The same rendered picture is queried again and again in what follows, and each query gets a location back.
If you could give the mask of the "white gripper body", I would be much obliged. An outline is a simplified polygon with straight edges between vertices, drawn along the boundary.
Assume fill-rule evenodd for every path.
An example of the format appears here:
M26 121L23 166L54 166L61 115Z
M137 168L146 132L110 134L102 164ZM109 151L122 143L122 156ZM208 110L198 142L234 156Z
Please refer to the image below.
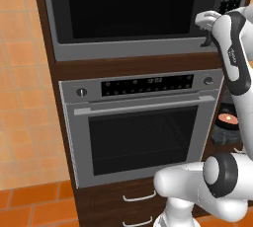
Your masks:
M204 11L196 16L195 24L201 29L212 31L216 29L216 21L221 17L221 14L216 11Z

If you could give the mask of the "orange round waffle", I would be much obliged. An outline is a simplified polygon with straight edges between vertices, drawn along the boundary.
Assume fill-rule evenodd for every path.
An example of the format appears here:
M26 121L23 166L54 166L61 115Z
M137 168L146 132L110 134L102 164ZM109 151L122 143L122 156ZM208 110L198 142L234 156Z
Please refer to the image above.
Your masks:
M237 117L233 114L230 114L230 113L220 113L218 115L218 119L220 121L230 123L230 124L237 124L238 123Z

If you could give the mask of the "black bowl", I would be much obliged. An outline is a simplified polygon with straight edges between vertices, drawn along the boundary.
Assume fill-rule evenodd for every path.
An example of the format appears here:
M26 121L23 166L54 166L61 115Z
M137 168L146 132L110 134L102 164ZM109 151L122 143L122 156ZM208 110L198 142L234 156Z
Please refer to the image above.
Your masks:
M233 114L237 117L235 107L232 104L222 104L219 108L218 114ZM230 123L220 121L218 119L218 115L217 115L217 119L215 121L215 124L218 127L224 128L227 130L238 130L239 129L238 123L237 124L230 124Z

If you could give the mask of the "grey glass oven door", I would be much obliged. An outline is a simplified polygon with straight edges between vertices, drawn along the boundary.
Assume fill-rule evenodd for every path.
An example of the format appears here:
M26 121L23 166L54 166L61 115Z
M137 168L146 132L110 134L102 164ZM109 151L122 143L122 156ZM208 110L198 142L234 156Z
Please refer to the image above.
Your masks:
M74 115L75 109L102 110L195 100L117 100L65 106L67 134L72 148L75 184L91 186L153 176L168 166L202 159L214 102L124 113Z

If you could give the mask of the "dark grey block object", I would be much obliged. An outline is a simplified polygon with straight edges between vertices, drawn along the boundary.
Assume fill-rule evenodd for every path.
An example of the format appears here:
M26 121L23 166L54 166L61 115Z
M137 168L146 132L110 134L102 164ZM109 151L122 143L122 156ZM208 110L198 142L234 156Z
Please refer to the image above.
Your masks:
M211 133L211 142L214 145L225 145L237 143L241 140L238 130L227 130L215 125Z

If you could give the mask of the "dark wood cabinet housing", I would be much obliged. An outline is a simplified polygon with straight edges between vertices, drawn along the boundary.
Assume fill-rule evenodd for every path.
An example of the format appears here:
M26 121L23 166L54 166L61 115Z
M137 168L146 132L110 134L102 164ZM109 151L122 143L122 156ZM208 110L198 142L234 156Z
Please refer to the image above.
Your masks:
M87 60L58 62L54 58L54 51L51 40L51 33L49 30L45 0L37 0L37 4L39 8L44 46L59 118L60 131L63 138L63 146L70 175L74 174L74 165L71 159L72 148L69 145L70 138L67 135L67 125L63 117L64 107L63 101L61 99L62 91L59 88L59 82L61 80L81 80L95 78L104 79L108 76L133 76L135 74L144 75L146 73L178 73L185 69L195 70L197 72L204 72L207 70L219 70L221 68L221 63L218 61L218 55L216 53L193 53L134 58L98 59L95 61ZM143 178L141 176L138 176L134 179L125 179L122 182L146 178L152 177L147 176ZM166 204L162 209L158 209L157 207L155 207L149 210L157 211L160 215L165 209L165 207ZM79 221L79 217L84 217L91 213L79 213L77 210L77 214ZM105 214L107 213L95 213L91 215ZM237 222L227 222L225 220L219 219L206 212L198 205L195 205L193 207L192 216L194 219L197 220L201 227L252 227L253 200L250 200L248 202L246 215Z

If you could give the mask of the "grey built-in oven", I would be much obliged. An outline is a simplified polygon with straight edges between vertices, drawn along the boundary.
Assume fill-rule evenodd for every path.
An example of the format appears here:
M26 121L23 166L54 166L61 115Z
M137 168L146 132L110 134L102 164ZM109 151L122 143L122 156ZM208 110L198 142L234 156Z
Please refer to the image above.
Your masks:
M199 162L222 83L219 69L60 81L76 186Z

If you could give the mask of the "dark wood drawer front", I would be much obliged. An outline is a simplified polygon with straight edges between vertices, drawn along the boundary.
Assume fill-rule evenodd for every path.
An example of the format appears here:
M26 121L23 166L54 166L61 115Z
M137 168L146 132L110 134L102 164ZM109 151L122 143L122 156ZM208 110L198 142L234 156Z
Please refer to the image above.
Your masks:
M155 207L162 209L166 204L166 199L159 194L152 199L144 201L125 202L123 200L123 195L127 198L142 197L153 194L153 191L153 179L146 178L76 189L74 195L79 213L129 213L135 210L149 210Z
M80 227L123 227L123 222L126 224L133 224L144 222L153 217L153 222L143 227L153 227L153 223L159 212L150 210L140 210L129 213L107 213L105 215L86 215L79 217Z

